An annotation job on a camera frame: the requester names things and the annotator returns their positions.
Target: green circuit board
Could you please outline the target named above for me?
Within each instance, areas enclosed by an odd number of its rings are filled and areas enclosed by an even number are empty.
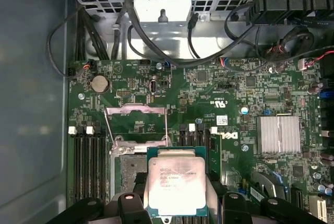
[[[70,67],[78,70],[84,63],[73,62]],[[249,69],[258,65],[256,60],[232,60],[229,65],[235,69]],[[90,81],[96,75],[103,75],[109,81],[104,93],[92,90]],[[106,201],[110,200],[110,160],[109,150],[112,140],[106,127],[105,108],[120,108],[128,103],[141,103],[150,107],[166,109],[167,133],[172,145],[179,146],[180,124],[205,124],[206,129],[217,127],[218,133],[231,133],[231,138],[217,135],[206,146],[209,149],[209,168],[223,184],[231,190],[245,187],[252,171],[278,174],[283,184],[303,190],[304,206],[307,208],[307,195],[316,194],[312,175],[319,172],[327,177],[327,167],[320,164],[322,150],[319,134],[319,100],[317,95],[307,93],[312,83],[319,81],[318,66],[299,71],[296,63],[287,65],[276,73],[268,66],[256,73],[236,73],[224,69],[220,63],[200,65],[196,68],[176,68],[163,65],[157,69],[155,63],[139,60],[97,61],[95,72],[84,72],[80,78],[69,84],[68,125],[86,127],[101,126],[105,134],[104,153],[95,158],[103,159],[104,166],[96,176],[103,187]],[[241,113],[247,108],[249,113]],[[300,122],[300,154],[261,155],[257,153],[256,118],[294,115]],[[113,137],[122,135],[124,140],[160,140],[165,135],[165,122],[162,115],[148,115],[141,112],[114,115],[108,118]],[[77,194],[82,195],[83,181],[91,174],[80,174],[85,167],[92,171],[95,163],[83,158],[76,164],[77,141],[73,136],[68,142],[68,205],[75,202]],[[136,172],[136,159],[133,156],[132,173]],[[122,183],[127,179],[122,175],[122,156],[115,160],[115,192],[124,190]]]

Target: internal usb port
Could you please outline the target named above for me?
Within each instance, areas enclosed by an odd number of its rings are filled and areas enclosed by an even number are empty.
[[[155,80],[150,81],[150,92],[151,93],[157,92],[157,82]]]

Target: silver heatsink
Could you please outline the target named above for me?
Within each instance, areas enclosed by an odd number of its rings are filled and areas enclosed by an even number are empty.
[[[258,117],[257,150],[260,154],[301,152],[298,116]]]

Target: microchip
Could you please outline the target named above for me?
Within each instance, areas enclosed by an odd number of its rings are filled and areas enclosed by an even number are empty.
[[[254,76],[246,77],[246,87],[256,87],[256,78]]]
[[[292,98],[291,93],[286,92],[286,93],[284,94],[284,98],[285,98],[286,100],[291,100],[291,98]]]
[[[293,166],[292,173],[294,177],[304,177],[304,168],[303,166]]]
[[[197,81],[207,81],[208,80],[208,72],[207,71],[198,71],[197,72]]]
[[[186,99],[180,99],[180,105],[187,105]]]
[[[303,80],[298,81],[298,86],[299,87],[303,87],[304,85],[305,85],[305,81],[303,81]]]
[[[243,121],[243,122],[248,122],[248,121],[250,121],[250,118],[251,118],[251,117],[250,117],[249,115],[243,115],[243,116],[242,116],[242,121]]]

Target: screw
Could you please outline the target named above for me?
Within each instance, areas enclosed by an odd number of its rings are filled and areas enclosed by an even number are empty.
[[[205,16],[204,15],[199,16],[199,21],[204,22],[205,21]]]
[[[239,196],[237,194],[230,194],[230,197],[232,199],[238,199],[239,198]]]
[[[278,202],[275,199],[269,199],[268,202],[272,205],[278,205]]]
[[[156,69],[161,70],[162,64],[160,62],[156,63]]]
[[[248,147],[247,145],[242,145],[242,146],[241,146],[241,150],[242,150],[243,152],[247,152],[247,151],[249,150],[249,147]]]
[[[79,98],[79,100],[84,100],[85,99],[85,94],[84,93],[79,93],[78,98]]]

